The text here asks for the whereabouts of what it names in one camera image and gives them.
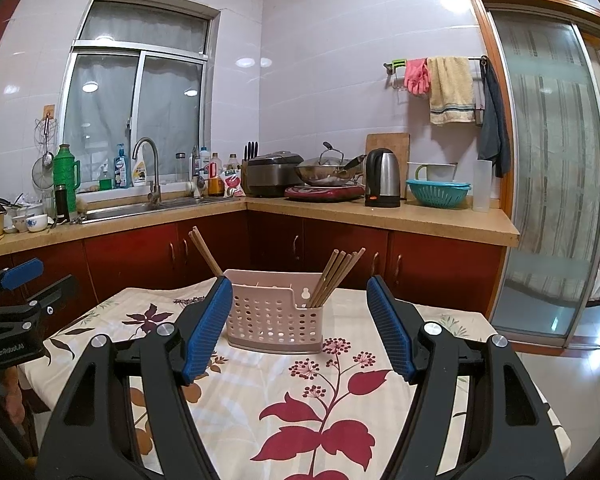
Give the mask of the person's left hand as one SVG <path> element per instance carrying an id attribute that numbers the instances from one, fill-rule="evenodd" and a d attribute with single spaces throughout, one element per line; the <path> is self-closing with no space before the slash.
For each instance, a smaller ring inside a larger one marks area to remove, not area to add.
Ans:
<path id="1" fill-rule="evenodd" d="M 15 426 L 21 426 L 26 418 L 19 372 L 15 366 L 0 370 L 0 403 Z"/>

